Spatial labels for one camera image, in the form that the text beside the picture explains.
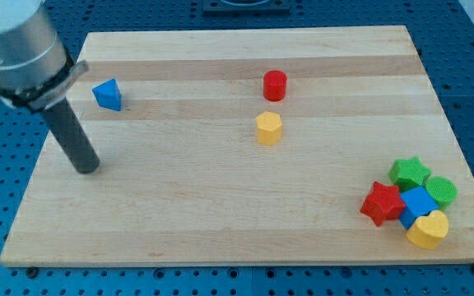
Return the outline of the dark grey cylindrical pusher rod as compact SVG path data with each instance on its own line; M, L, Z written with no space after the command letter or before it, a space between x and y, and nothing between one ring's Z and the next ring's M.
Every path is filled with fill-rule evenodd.
M100 159L66 98L42 111L41 116L78 173L98 169Z

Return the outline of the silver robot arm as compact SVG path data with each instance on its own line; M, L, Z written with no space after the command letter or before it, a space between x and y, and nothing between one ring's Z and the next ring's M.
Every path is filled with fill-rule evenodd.
M0 98L39 113L78 173L100 165L66 94L88 71L54 29L42 1L0 0Z

